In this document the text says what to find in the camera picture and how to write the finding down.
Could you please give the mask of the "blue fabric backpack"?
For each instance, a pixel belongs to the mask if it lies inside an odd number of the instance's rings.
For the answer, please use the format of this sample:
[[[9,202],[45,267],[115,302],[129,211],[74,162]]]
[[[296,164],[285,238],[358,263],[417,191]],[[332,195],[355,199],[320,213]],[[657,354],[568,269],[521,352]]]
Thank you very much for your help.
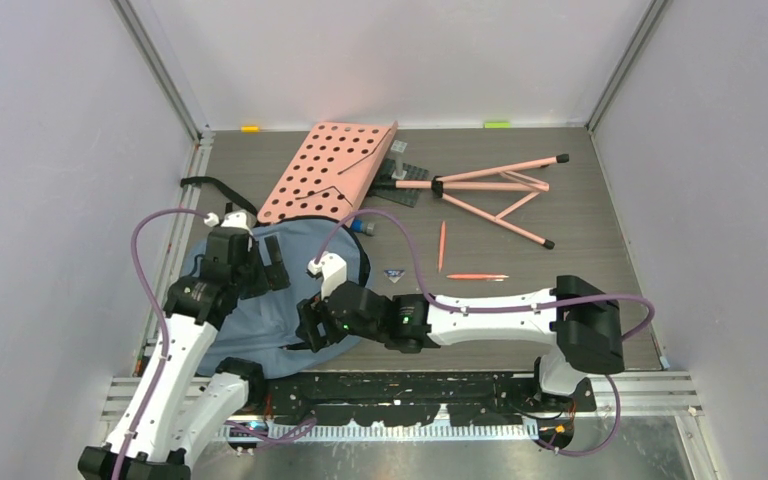
[[[370,260],[355,233],[338,227],[333,219],[302,216],[273,225],[255,224],[253,235],[253,239],[219,241],[206,237],[185,260],[189,273],[167,293],[165,314],[188,315],[217,332],[201,357],[197,374],[211,375],[223,360],[238,358],[258,364],[267,379],[283,378],[331,361],[359,345],[359,337],[348,336],[318,352],[295,349],[300,342],[296,336],[297,304],[320,291],[307,273],[307,264],[322,243],[346,261],[348,280],[360,286],[367,284]],[[269,235],[279,239],[291,286],[240,299],[244,261],[253,242]]]

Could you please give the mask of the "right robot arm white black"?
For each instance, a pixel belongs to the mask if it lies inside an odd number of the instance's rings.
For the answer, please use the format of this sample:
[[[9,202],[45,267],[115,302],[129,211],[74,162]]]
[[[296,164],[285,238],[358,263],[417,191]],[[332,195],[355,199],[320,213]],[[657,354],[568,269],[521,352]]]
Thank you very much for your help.
[[[531,397],[544,410],[565,403],[588,374],[614,375],[625,361],[620,309],[594,285],[561,275],[550,288],[483,298],[386,297],[346,281],[297,306],[299,348],[318,352],[348,336],[405,354],[474,341],[549,346],[535,362]]]

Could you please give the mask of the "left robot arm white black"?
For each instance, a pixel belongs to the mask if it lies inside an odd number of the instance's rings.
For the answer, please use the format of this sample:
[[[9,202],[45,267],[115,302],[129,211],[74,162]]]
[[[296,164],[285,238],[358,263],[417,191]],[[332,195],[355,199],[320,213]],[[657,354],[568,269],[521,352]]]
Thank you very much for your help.
[[[221,360],[197,399],[185,400],[226,319],[243,300],[289,287],[276,236],[246,227],[209,233],[196,270],[179,278],[162,307],[161,338],[121,420],[99,446],[84,448],[85,479],[189,479],[205,447],[237,410],[258,412],[267,370],[253,359]]]

